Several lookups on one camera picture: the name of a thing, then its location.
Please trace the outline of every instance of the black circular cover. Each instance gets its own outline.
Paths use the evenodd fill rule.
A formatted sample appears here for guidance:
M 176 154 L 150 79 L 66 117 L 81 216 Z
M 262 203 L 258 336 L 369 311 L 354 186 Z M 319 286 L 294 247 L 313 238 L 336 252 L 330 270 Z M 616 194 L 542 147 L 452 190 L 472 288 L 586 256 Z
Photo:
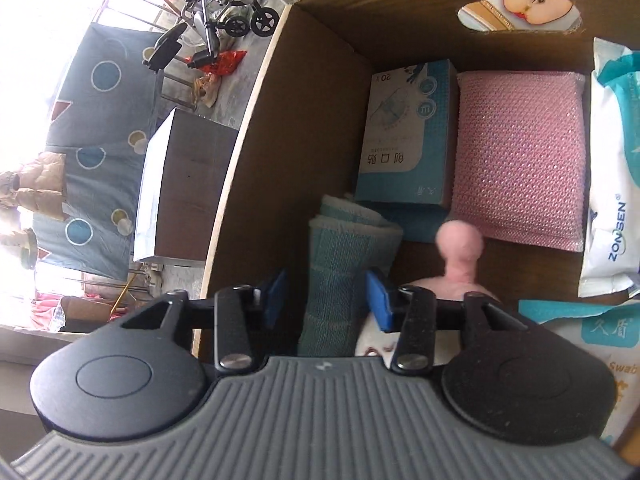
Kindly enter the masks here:
M 170 304 L 180 308 L 180 302 Z M 143 310 L 167 312 L 167 302 Z M 144 330 L 141 311 L 66 346 L 31 378 L 31 398 L 54 430 L 100 442 L 157 433 L 187 415 L 206 389 L 195 357 L 172 341 L 174 326 Z M 177 315 L 167 317 L 177 319 Z
M 447 365 L 442 386 L 467 422 L 519 444 L 599 436 L 616 399 L 605 364 L 542 327 L 490 332 Z

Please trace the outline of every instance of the bandage box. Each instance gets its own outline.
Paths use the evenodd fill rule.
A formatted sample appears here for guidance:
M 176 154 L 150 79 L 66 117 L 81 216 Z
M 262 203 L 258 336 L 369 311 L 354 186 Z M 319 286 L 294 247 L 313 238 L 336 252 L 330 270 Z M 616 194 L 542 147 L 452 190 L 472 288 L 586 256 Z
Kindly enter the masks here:
M 356 200 L 448 207 L 457 130 L 449 60 L 374 74 Z

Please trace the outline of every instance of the gray ribbed surface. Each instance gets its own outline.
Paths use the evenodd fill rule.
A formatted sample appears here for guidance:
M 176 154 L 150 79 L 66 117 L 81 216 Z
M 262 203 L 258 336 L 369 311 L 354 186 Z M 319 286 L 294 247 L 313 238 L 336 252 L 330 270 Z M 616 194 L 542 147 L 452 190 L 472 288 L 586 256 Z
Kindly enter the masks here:
M 491 439 L 379 358 L 271 358 L 222 380 L 155 438 L 106 446 L 51 433 L 14 466 L 30 480 L 618 480 L 632 470 L 596 438 L 553 448 Z

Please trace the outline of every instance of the black wheel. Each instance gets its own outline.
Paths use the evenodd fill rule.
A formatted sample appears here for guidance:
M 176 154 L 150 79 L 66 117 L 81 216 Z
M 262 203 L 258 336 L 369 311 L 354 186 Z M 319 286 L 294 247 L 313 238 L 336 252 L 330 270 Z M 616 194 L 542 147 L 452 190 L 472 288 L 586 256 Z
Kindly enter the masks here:
M 231 16 L 225 22 L 225 30 L 232 38 L 242 38 L 246 36 L 252 28 L 249 21 L 244 16 Z
M 254 15 L 251 17 L 251 30 L 256 36 L 266 38 L 273 35 L 279 21 L 280 16 L 274 9 L 260 7 L 254 10 Z

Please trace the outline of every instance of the red plastic bag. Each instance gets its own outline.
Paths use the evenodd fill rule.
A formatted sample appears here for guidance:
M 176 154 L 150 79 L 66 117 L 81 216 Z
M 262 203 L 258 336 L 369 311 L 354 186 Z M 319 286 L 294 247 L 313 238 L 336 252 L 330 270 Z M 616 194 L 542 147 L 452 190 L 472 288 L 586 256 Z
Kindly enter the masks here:
M 236 71 L 244 56 L 246 50 L 225 50 L 220 52 L 214 63 L 205 65 L 200 70 L 207 74 L 229 75 Z

